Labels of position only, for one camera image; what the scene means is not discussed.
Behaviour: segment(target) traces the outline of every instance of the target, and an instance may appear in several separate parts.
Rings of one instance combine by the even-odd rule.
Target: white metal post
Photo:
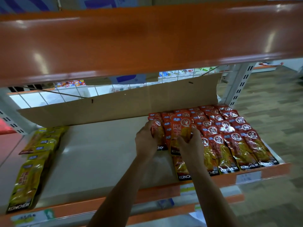
[[[0,117],[16,132],[23,135],[31,133],[36,124],[17,112],[20,107],[7,95],[8,92],[8,88],[0,88]]]
[[[234,106],[255,65],[256,63],[231,65],[232,72],[226,76],[228,84],[220,103]]]

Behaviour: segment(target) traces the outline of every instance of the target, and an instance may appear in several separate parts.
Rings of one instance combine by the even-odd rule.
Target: forearm
[[[240,226],[220,189],[215,185],[206,168],[189,168],[192,181],[203,211],[207,226]]]
[[[125,226],[149,160],[136,157],[87,225]]]

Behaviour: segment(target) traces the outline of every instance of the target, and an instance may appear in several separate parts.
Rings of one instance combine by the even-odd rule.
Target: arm
[[[193,137],[189,143],[186,143],[181,136],[178,137],[178,143],[182,159],[194,183],[207,226],[240,226],[235,214],[204,165],[204,145],[199,130],[193,128],[192,133]]]
[[[87,227],[126,225],[146,167],[157,151],[158,135],[152,137],[151,125],[152,121],[147,122],[137,133],[136,158],[96,211]]]

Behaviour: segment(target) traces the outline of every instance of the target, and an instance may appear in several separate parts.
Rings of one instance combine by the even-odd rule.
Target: stack of red snack packets
[[[279,164],[257,132],[228,105],[152,113],[149,119],[155,120],[152,134],[154,129],[161,133],[158,150],[170,150],[180,181],[191,180],[191,176],[180,155],[177,137],[181,135],[189,142],[192,127],[201,133],[204,164],[210,176]]]

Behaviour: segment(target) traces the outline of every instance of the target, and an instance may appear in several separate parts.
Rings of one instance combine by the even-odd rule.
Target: wood plank floor
[[[244,226],[303,226],[303,80],[285,67],[253,73],[235,109],[292,169],[286,177],[241,185],[245,202],[233,211]]]

